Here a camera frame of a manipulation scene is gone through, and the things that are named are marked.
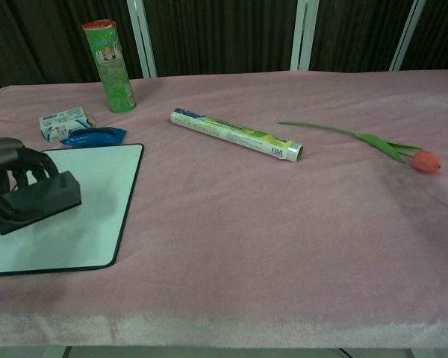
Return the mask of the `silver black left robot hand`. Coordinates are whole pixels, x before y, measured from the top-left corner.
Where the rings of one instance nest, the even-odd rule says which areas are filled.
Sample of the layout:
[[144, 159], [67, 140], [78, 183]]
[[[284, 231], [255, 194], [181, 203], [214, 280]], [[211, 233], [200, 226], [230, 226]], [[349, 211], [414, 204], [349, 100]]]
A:
[[10, 191], [10, 176], [17, 189], [28, 186], [27, 173], [37, 182], [58, 176], [53, 160], [45, 153], [26, 147], [21, 140], [0, 138], [0, 219], [15, 224], [25, 224], [41, 219], [43, 213], [33, 209], [18, 210], [4, 198]]

